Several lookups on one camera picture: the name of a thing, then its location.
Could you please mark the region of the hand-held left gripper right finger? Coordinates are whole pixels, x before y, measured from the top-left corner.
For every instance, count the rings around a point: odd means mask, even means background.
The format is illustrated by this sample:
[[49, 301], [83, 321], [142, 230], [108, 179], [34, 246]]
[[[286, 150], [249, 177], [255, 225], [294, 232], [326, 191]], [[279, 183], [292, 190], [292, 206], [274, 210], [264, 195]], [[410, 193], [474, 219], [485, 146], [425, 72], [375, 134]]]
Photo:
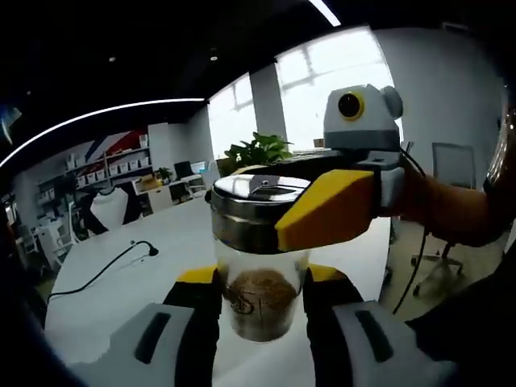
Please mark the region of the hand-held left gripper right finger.
[[338, 269], [310, 264], [302, 296], [317, 386], [455, 385], [455, 363], [431, 359], [410, 327], [364, 301]]

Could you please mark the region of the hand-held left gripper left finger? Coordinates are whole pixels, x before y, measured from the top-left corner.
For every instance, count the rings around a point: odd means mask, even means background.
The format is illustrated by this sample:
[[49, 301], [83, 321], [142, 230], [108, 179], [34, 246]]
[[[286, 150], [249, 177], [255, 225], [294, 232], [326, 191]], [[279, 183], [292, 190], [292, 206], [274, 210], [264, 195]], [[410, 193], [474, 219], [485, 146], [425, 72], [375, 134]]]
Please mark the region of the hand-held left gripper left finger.
[[110, 336], [105, 353], [80, 365], [87, 386], [210, 386], [219, 338], [222, 282], [214, 266], [181, 274]]

